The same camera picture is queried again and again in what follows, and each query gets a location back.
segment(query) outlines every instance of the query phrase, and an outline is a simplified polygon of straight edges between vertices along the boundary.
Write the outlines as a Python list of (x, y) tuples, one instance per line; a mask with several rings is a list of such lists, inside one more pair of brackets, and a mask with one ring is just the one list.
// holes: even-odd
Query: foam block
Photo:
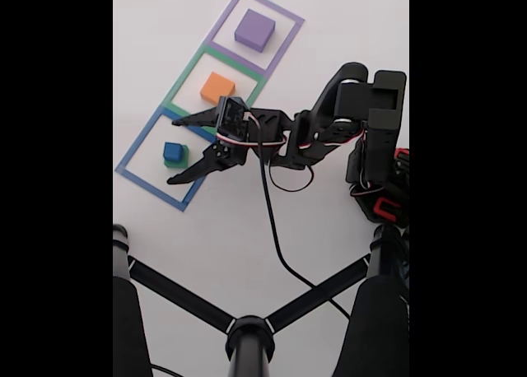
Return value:
[(221, 96), (234, 95), (235, 89), (233, 81), (212, 72), (199, 94), (205, 101), (217, 105)]
[(258, 52), (263, 52), (265, 45), (274, 32), (276, 22), (252, 9), (247, 10), (234, 32), (236, 41)]
[(185, 169), (189, 166), (189, 147), (174, 142), (165, 142), (163, 158), (166, 167)]

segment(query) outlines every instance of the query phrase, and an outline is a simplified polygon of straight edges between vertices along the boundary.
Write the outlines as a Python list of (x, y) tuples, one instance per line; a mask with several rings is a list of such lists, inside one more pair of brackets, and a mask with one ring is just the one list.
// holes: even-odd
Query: blue tape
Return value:
[[(135, 139), (132, 146), (128, 149), (126, 154), (124, 154), (123, 159), (119, 162), (119, 164), (115, 168), (115, 172), (121, 174), (124, 178), (129, 179), (130, 181), (134, 182), (136, 185), (150, 192), (154, 196), (157, 196), (164, 202), (167, 202), (171, 206), (176, 207), (178, 210), (184, 212), (185, 208), (190, 204), (190, 201), (192, 200), (192, 198), (198, 191), (199, 187), (202, 185), (203, 181), (205, 180), (205, 177), (202, 177), (194, 181), (189, 191), (184, 196), (183, 201), (180, 201), (180, 200), (177, 200), (171, 197), (165, 192), (159, 190), (155, 186), (149, 184), (144, 179), (141, 179), (137, 177), (135, 174), (132, 174), (130, 171), (126, 170), (127, 164), (132, 160), (133, 155), (135, 155), (135, 153), (138, 151), (142, 142), (145, 140), (148, 133), (152, 130), (157, 120), (159, 120), (159, 118), (162, 115), (165, 115), (167, 118), (172, 119), (172, 120), (182, 118), (180, 115), (170, 111), (169, 109), (159, 106), (156, 109), (156, 112), (154, 112), (152, 117), (148, 120), (143, 130), (139, 133), (138, 137)], [(216, 140), (215, 136), (213, 136), (211, 133), (207, 132), (206, 130), (203, 130), (202, 128), (191, 126), (191, 127), (188, 127), (187, 129), (190, 130), (192, 133), (195, 133), (199, 135), (200, 137), (205, 138), (209, 142), (214, 142)]]

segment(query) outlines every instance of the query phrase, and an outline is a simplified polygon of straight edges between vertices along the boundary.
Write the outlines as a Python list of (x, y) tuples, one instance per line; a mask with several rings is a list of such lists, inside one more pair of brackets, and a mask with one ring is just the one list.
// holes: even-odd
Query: blue cube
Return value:
[(166, 161), (179, 162), (183, 159), (184, 147), (174, 142), (165, 142), (163, 157)]

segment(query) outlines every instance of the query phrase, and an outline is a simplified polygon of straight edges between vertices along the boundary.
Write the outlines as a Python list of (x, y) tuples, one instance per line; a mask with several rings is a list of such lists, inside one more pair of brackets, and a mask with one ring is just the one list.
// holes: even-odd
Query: black foam grip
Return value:
[(147, 340), (135, 286), (114, 277), (113, 377), (152, 377)]
[(388, 276), (362, 283), (333, 377), (409, 376), (407, 294)]

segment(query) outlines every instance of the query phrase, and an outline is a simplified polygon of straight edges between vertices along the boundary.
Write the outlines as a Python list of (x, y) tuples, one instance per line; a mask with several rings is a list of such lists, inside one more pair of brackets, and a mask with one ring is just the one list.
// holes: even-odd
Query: black tripod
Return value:
[(268, 377), (273, 335), (363, 278), (333, 377), (409, 375), (409, 228), (375, 229), (371, 253), (266, 318), (234, 318), (128, 255), (128, 235), (114, 225), (113, 377), (152, 377), (136, 282), (227, 335), (229, 377)]

